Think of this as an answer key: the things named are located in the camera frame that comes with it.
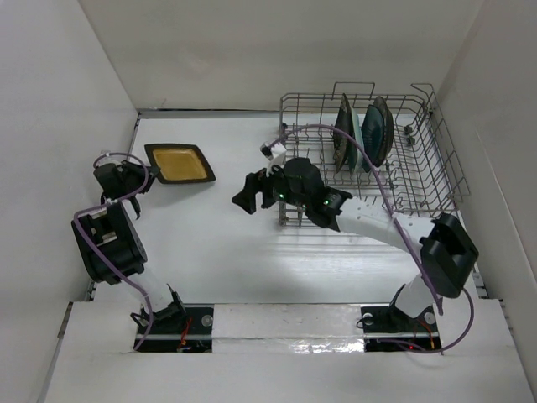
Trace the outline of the square yellow brown plate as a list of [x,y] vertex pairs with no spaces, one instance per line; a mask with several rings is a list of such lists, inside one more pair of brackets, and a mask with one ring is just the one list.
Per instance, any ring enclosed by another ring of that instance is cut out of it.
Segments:
[[146,144],[144,150],[164,185],[210,183],[216,176],[201,149],[194,144]]

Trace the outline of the square black floral plate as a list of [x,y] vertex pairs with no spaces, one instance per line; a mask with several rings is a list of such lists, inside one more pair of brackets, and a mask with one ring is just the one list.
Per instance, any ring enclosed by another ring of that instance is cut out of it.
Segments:
[[[335,128],[348,134],[353,139],[355,138],[353,119],[355,118],[351,104],[346,94],[341,95],[341,102],[336,117]],[[357,149],[355,145],[349,141],[346,135],[341,135],[339,132],[334,132],[332,135],[334,145],[334,162],[336,172],[340,172],[346,165],[349,173],[352,175],[355,172],[357,164]]]

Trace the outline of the light green floral plate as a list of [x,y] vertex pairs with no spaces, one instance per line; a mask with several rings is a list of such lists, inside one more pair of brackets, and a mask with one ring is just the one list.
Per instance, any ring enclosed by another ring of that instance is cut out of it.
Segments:
[[359,125],[358,113],[354,108],[351,108],[352,115],[352,130],[353,138],[356,143],[359,144],[359,148],[353,146],[350,156],[348,157],[348,166],[352,175],[356,174],[362,167],[363,155],[361,149],[363,148],[362,130]]

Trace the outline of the square teal plate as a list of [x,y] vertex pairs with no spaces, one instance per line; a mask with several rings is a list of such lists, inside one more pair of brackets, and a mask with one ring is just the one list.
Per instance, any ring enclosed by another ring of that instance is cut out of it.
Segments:
[[384,140],[383,114],[374,105],[369,105],[362,123],[362,141],[366,155],[375,167],[382,164],[381,148]]

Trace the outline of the round cream plate metallic rim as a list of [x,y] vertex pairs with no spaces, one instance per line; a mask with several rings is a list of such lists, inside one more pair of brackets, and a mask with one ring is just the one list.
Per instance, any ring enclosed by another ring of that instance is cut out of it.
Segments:
[[380,167],[383,164],[383,162],[387,159],[387,156],[393,146],[394,119],[383,97],[381,96],[376,97],[373,102],[373,105],[381,112],[382,117],[383,117],[383,124],[384,124],[383,140],[381,142],[377,159],[374,163],[377,167]]

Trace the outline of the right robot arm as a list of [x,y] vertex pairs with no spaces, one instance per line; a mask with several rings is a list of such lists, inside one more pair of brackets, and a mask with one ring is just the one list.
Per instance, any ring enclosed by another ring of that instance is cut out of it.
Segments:
[[419,273],[399,288],[387,311],[390,325],[398,330],[415,324],[432,303],[458,298],[479,256],[456,216],[412,217],[369,204],[326,185],[306,158],[248,174],[232,203],[254,214],[257,196],[263,209],[277,202],[292,205],[320,228],[361,235],[409,253]]

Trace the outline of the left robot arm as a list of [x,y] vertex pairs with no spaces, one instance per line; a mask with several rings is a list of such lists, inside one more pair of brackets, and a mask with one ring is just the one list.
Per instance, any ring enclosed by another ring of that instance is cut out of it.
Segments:
[[140,217],[136,195],[149,191],[159,172],[158,167],[127,160],[94,168],[104,207],[82,213],[71,226],[86,272],[96,283],[118,285],[123,278],[144,272],[147,254],[120,198],[126,196]]

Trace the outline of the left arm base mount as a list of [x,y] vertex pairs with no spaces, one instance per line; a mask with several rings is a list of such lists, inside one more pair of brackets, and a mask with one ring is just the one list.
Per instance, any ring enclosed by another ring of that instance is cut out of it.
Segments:
[[131,315],[137,325],[133,346],[140,353],[210,353],[212,351],[213,305],[185,306],[185,315],[155,319],[144,337],[149,315],[142,310]]

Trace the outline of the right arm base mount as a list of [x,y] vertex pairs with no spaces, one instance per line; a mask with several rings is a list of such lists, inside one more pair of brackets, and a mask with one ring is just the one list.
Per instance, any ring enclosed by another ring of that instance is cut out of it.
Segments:
[[432,306],[417,318],[387,304],[361,306],[360,313],[356,327],[362,330],[366,353],[436,351],[442,347]]

